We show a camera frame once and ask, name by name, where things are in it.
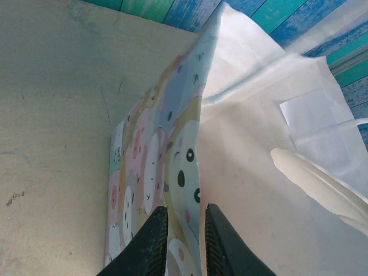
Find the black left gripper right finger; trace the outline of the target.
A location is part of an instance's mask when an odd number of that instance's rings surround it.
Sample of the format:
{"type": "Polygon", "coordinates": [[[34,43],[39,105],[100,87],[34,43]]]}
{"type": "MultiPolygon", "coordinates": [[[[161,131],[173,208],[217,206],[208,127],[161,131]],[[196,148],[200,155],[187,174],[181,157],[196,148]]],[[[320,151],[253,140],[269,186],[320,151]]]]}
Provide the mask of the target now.
{"type": "Polygon", "coordinates": [[[245,244],[218,205],[205,211],[207,275],[275,276],[245,244]]]}

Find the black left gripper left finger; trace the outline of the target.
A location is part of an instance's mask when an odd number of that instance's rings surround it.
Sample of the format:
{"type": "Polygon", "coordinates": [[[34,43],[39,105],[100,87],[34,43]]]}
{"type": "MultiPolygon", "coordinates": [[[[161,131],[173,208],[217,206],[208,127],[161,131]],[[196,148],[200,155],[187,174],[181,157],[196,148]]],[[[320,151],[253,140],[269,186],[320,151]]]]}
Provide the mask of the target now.
{"type": "Polygon", "coordinates": [[[158,206],[127,247],[98,275],[165,275],[167,234],[168,211],[158,206]]]}

